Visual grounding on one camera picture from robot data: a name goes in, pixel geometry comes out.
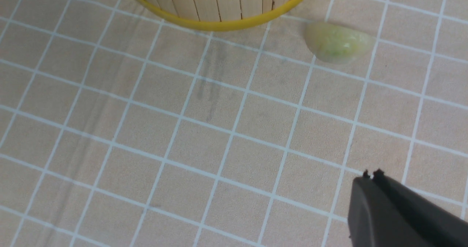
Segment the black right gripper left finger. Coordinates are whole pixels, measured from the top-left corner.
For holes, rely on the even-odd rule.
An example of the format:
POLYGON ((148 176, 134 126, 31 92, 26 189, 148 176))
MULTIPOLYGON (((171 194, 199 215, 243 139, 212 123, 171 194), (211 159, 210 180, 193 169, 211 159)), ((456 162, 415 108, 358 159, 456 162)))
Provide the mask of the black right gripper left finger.
POLYGON ((352 182, 348 227, 353 247, 431 247, 399 213, 368 171, 352 182))

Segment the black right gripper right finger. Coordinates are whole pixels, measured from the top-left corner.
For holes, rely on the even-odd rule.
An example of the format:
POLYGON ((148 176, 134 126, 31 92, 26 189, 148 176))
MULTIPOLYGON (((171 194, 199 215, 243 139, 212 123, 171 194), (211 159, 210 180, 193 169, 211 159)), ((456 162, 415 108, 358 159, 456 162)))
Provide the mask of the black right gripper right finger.
POLYGON ((466 247, 467 222, 428 201, 403 184, 387 177, 381 169, 372 181, 388 197, 406 222, 435 247, 466 247))

